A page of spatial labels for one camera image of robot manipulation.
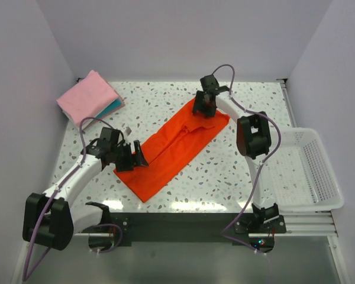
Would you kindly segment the orange t shirt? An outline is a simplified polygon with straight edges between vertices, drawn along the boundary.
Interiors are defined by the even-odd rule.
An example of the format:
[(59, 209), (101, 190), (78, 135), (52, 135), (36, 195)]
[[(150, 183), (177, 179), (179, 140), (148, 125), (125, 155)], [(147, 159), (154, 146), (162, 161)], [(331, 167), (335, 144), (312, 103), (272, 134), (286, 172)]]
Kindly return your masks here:
[(142, 202), (155, 196), (229, 123), (230, 116), (219, 111), (209, 118), (194, 114), (193, 102), (185, 104), (141, 145), (148, 167), (129, 172), (114, 170)]

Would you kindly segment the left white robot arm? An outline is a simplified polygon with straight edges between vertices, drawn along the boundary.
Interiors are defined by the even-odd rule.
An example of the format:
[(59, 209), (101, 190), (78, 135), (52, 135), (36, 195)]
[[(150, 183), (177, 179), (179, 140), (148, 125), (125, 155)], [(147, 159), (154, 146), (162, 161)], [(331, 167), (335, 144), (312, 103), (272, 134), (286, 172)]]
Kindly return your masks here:
[(27, 198), (23, 240), (64, 250), (76, 233), (87, 228), (106, 231), (113, 223), (108, 206), (88, 202), (79, 211), (73, 210), (72, 205), (87, 184), (111, 164), (119, 172), (149, 165), (138, 140), (129, 143), (122, 131), (102, 128), (98, 138), (83, 145), (77, 162), (55, 185)]

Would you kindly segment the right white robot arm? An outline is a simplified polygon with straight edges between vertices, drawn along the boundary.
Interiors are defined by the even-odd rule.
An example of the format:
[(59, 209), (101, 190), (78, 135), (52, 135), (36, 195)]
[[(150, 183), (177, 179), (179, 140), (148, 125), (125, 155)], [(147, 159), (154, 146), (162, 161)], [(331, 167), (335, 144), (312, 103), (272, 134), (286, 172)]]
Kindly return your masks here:
[(205, 117), (215, 117), (220, 109), (236, 123), (236, 145), (238, 152), (245, 157), (253, 188), (250, 198), (252, 213), (246, 217), (239, 216), (238, 222), (256, 231), (266, 232), (273, 221), (279, 218), (272, 178), (267, 170), (267, 161), (277, 152), (282, 140), (277, 131), (277, 144), (273, 150), (269, 125), (276, 126), (265, 112), (257, 112), (241, 106), (232, 96), (231, 89), (220, 86), (214, 75), (200, 79), (202, 89), (196, 92), (193, 110)]

